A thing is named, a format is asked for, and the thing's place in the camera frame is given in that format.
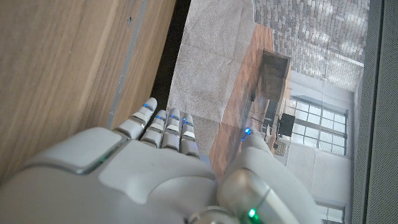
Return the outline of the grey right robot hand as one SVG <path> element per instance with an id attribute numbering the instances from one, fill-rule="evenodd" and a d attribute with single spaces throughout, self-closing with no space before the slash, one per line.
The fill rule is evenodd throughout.
<path id="1" fill-rule="evenodd" d="M 1 186 L 2 223 L 320 223 L 313 197 L 246 128 L 217 179 L 191 115 L 149 98 L 117 128 L 44 150 Z"/>

